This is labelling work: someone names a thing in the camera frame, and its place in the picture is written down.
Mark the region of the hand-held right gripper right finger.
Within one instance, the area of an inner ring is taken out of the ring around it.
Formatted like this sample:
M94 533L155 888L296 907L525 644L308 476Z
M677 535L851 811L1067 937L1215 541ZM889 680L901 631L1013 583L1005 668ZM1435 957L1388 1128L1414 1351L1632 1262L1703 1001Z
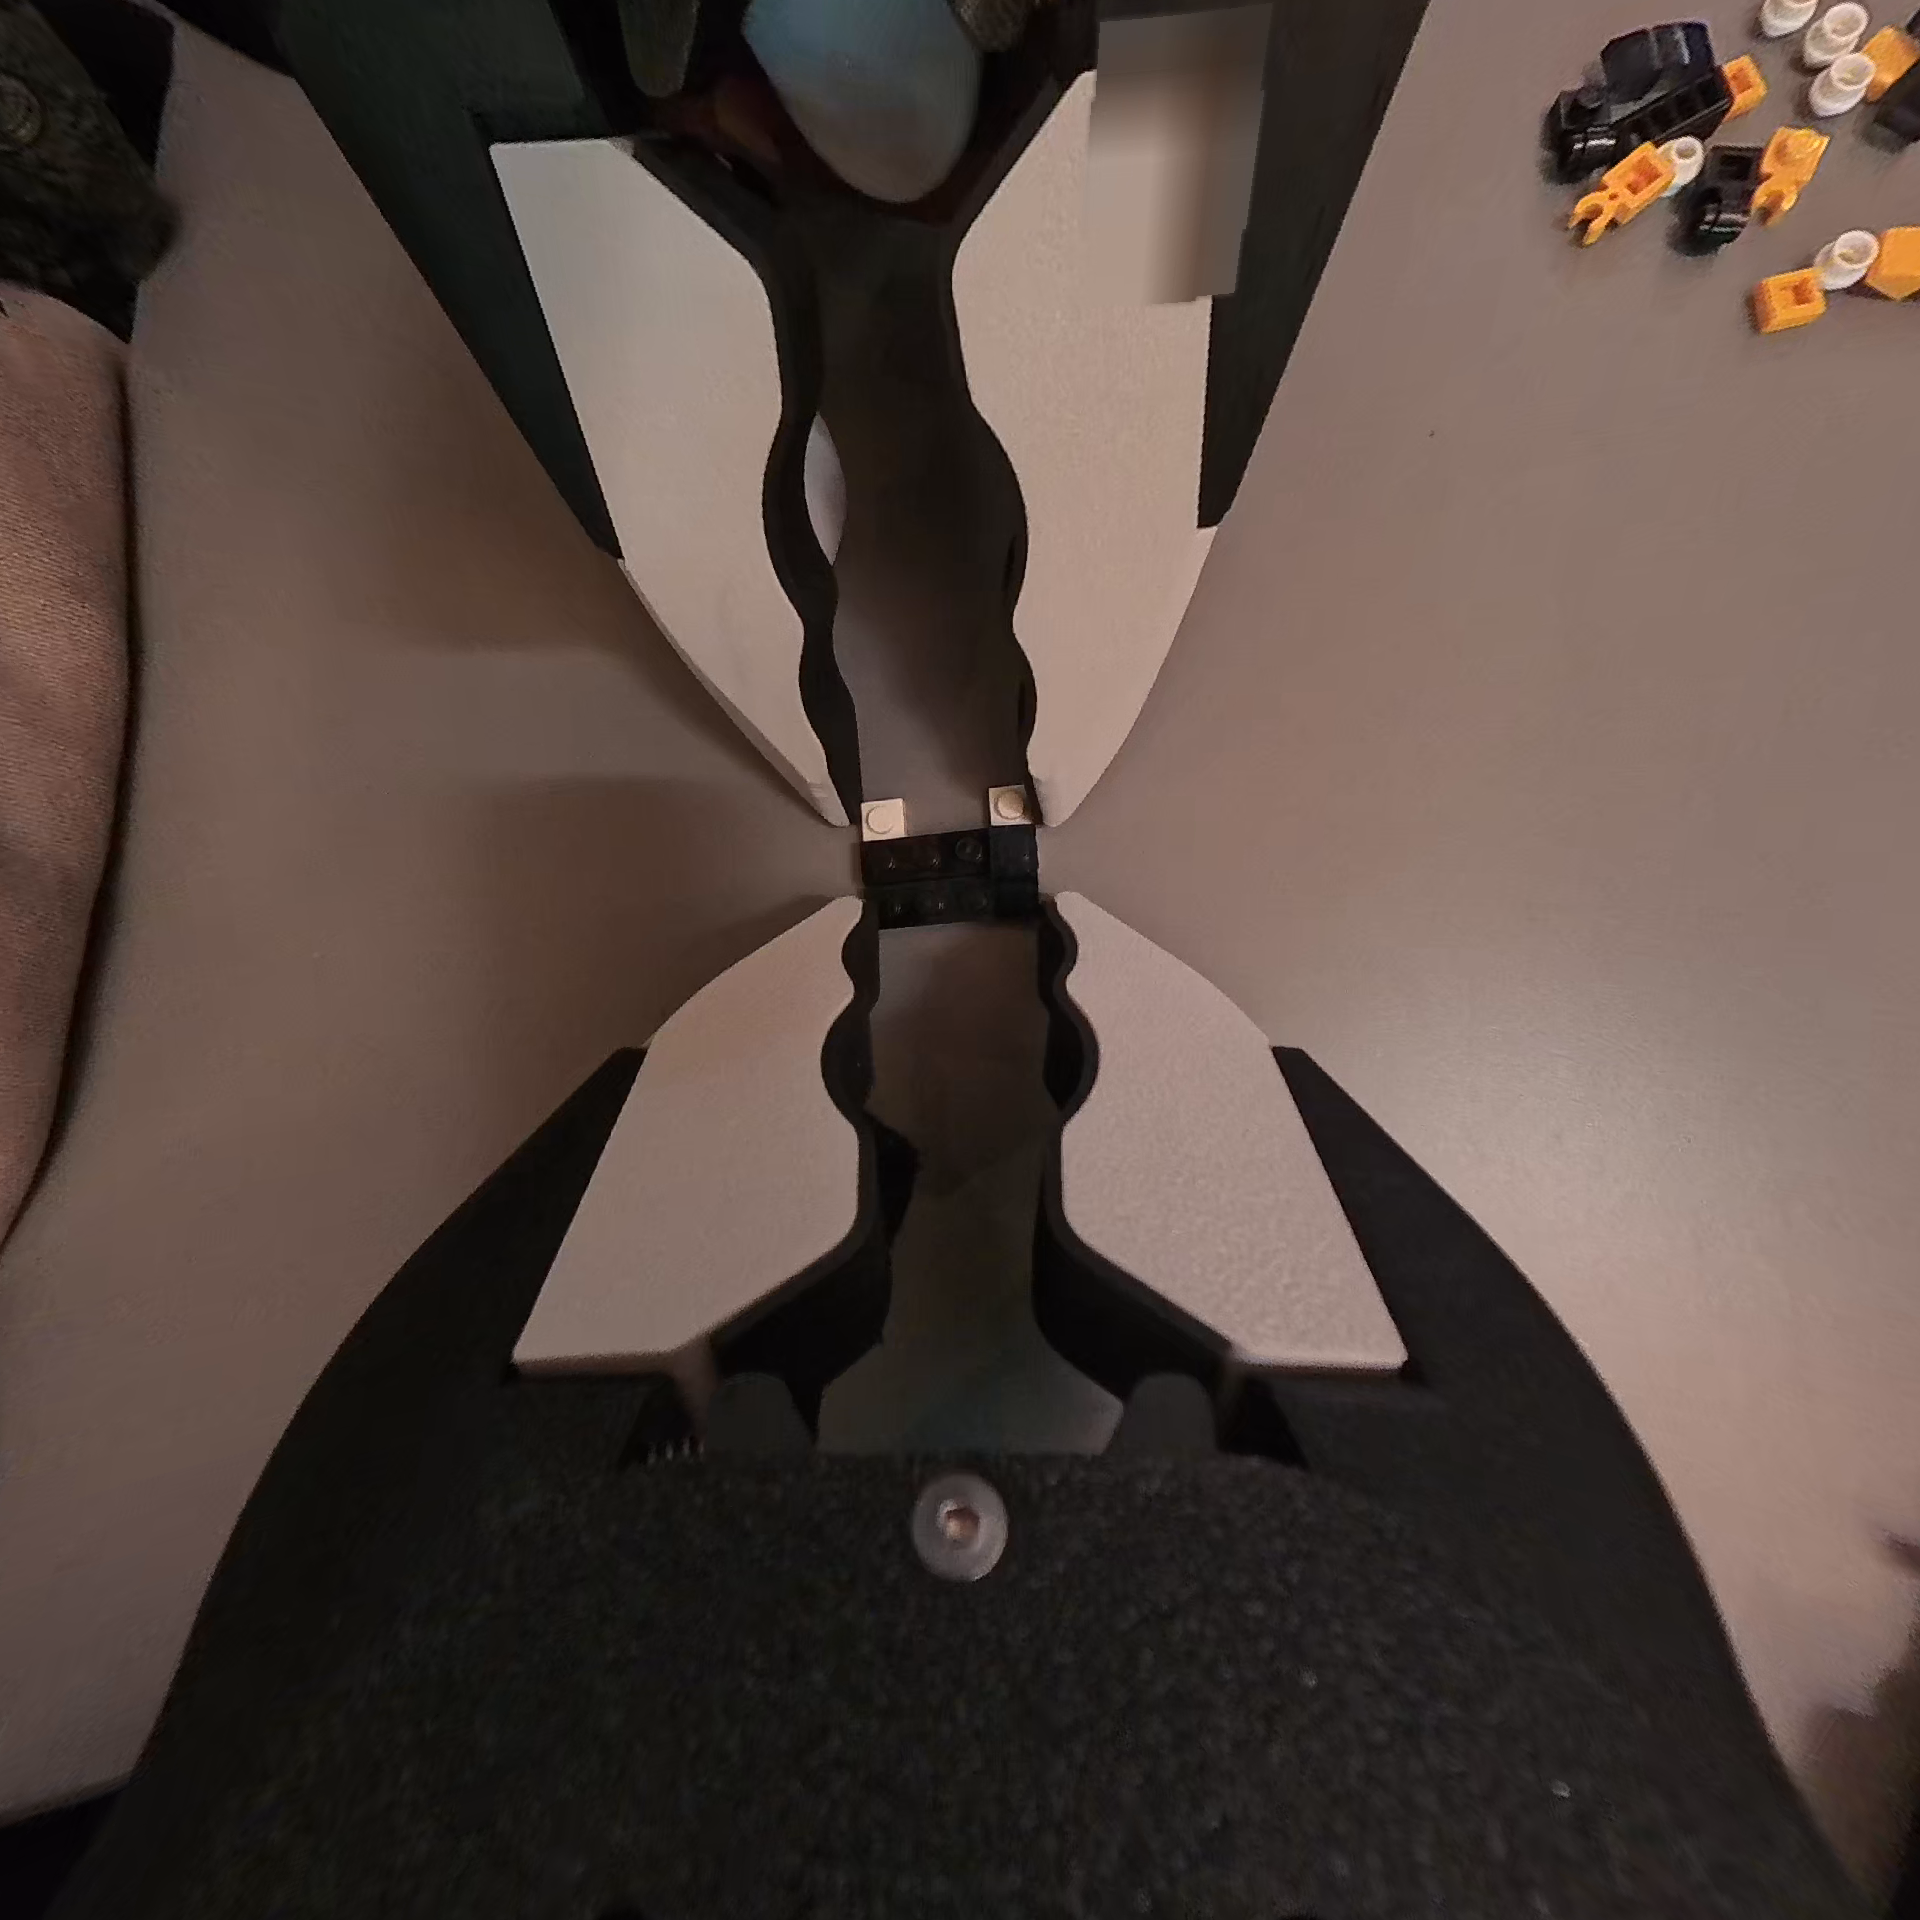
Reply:
M1263 1031L1087 895L1038 925L1035 1311L1094 1381L1395 1375L1400 1331Z

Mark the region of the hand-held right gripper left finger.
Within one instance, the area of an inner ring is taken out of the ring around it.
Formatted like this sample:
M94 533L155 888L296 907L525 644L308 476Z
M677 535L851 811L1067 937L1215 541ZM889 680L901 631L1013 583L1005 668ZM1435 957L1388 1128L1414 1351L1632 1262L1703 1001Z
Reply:
M653 1032L511 1359L839 1379L892 1301L868 1118L877 921L839 895Z

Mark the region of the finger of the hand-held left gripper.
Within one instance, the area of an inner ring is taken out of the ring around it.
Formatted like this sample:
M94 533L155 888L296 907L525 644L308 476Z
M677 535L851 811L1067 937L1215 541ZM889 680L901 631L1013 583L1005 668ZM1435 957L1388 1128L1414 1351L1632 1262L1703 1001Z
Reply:
M1064 824L1131 734L1214 533L1197 517L1212 296L1145 304L1092 275L1094 70L1048 109L950 268L966 390L1013 469L1027 769Z
M788 408L803 385L759 262L628 140L496 142L491 164L628 585L740 734L847 827L803 697L806 641L832 636L812 408Z

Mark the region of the black plate with white studs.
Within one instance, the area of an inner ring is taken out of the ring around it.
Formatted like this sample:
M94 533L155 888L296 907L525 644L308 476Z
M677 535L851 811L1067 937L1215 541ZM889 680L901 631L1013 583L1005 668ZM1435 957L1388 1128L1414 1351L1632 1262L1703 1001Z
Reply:
M948 831L912 831L901 797L857 806L862 887L868 894L921 887L1027 888L1039 884L1039 814L1027 781L997 784L982 820Z

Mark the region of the pile of small lego pieces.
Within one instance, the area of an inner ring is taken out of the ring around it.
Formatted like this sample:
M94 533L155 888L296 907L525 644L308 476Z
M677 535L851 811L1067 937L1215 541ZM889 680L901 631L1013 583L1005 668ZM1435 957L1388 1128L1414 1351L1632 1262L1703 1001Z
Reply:
M1915 4L1632 4L1542 109L1572 249L1651 232L1757 333L1915 300Z

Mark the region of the dark fleece jacket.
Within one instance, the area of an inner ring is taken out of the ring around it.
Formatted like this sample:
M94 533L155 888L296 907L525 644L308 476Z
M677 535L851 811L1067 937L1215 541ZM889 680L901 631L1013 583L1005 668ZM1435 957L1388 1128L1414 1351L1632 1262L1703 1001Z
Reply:
M174 30L137 4L1 4L1 281L125 342L179 217L157 184Z

